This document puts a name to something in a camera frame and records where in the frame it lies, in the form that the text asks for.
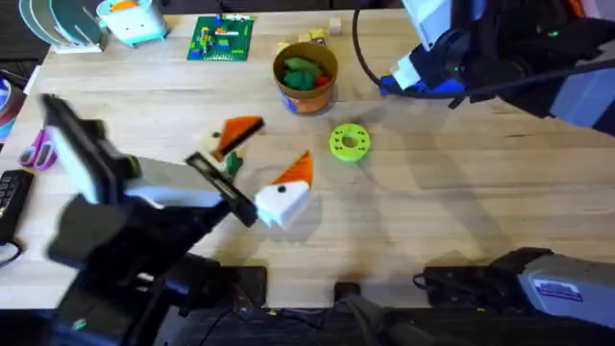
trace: black cable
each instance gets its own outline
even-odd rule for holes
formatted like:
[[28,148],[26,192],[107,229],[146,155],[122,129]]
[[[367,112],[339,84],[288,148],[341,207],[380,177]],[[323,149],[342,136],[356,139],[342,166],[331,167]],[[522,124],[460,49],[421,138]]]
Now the black cable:
[[363,338],[367,342],[367,345],[368,346],[381,346],[381,343],[378,341],[378,337],[375,336],[374,332],[369,328],[369,325],[367,321],[365,321],[365,318],[363,317],[363,314],[361,313],[361,311],[350,300],[346,299],[344,300],[344,302],[346,303],[346,306],[348,307],[350,312],[355,317],[355,320],[357,321],[357,324],[358,324],[358,328],[361,330],[361,333],[363,334]]
[[386,90],[395,95],[412,97],[417,99],[451,99],[451,98],[465,98],[470,96],[482,96],[482,95],[490,95],[504,89],[512,88],[512,87],[520,87],[529,84],[535,84],[540,82],[549,81],[555,78],[568,77],[572,75],[598,71],[607,68],[615,67],[615,59],[607,60],[603,62],[591,62],[588,64],[583,64],[579,66],[575,66],[568,69],[556,70],[551,72],[542,73],[539,75],[527,77],[525,79],[504,82],[498,85],[493,86],[481,86],[475,89],[461,91],[461,92],[417,92],[412,90],[399,91],[390,86],[387,86],[381,82],[381,80],[372,72],[372,70],[367,65],[365,58],[363,57],[363,53],[361,52],[361,48],[358,44],[358,14],[360,13],[360,0],[356,1],[355,6],[355,14],[353,15],[353,45],[355,46],[355,53],[357,54],[358,63],[361,65],[361,68],[369,77],[369,79],[378,87]]
[[218,325],[218,323],[220,323],[220,321],[229,313],[233,312],[233,309],[227,309],[224,312],[222,312],[218,318],[215,319],[215,321],[213,321],[213,323],[211,324],[211,326],[209,327],[209,330],[207,333],[205,333],[205,336],[203,336],[203,338],[201,339],[201,342],[199,342],[199,346],[203,346],[205,344],[205,341],[207,341],[208,337],[211,335],[211,332],[213,332],[213,330],[215,329],[215,326]]
[[19,244],[19,242],[15,241],[15,240],[9,240],[9,241],[7,241],[7,244],[11,244],[16,249],[16,252],[10,258],[5,259],[4,261],[0,262],[0,268],[8,265],[9,263],[13,262],[14,260],[17,260],[17,258],[19,256],[21,256],[21,254],[23,254],[23,246],[21,246],[21,244]]

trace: scissors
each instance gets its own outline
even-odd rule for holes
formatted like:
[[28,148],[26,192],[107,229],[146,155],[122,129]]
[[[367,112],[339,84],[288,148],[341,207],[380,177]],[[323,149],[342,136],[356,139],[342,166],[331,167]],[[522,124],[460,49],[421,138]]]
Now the scissors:
[[35,141],[19,157],[19,164],[33,167],[35,170],[45,170],[54,164],[57,155],[54,151],[51,137],[44,128],[38,131]]

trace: wooden block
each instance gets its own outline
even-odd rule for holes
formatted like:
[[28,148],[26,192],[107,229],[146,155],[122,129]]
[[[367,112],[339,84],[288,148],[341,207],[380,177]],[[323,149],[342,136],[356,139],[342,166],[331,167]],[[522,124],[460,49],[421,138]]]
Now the wooden block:
[[329,18],[329,35],[342,35],[342,19],[339,17]]
[[309,36],[309,33],[299,34],[297,40],[300,42],[310,42],[311,37]]

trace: wooden table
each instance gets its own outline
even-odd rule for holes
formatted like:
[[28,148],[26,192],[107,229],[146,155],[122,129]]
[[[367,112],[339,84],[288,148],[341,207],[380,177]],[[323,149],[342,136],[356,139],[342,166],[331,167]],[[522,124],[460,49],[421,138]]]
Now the wooden table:
[[[277,42],[333,15],[344,31],[327,42],[339,60],[336,102],[323,115],[293,115],[272,79]],[[340,278],[361,281],[379,303],[424,306],[410,276],[426,264],[489,261],[521,246],[615,261],[615,139],[501,101],[450,111],[442,102],[381,98],[358,66],[351,17],[259,14],[242,63],[187,62],[196,16],[169,16],[166,42],[132,49],[112,39],[103,54],[49,55],[34,93],[59,94],[81,117],[105,120],[123,152],[172,162],[195,150],[199,131],[261,115],[265,132],[249,142],[237,183],[248,194],[311,150],[314,201],[290,231],[246,229],[230,216],[192,249],[223,264],[267,265],[272,307],[323,307]],[[359,30],[382,74],[418,42],[403,10],[366,11]],[[42,116],[30,97],[0,155],[3,169],[17,167]],[[349,121],[373,140],[359,164],[329,152],[331,130]],[[37,175],[18,232],[28,249],[0,270],[0,308],[58,303],[75,271],[45,251],[75,191],[59,164]]]

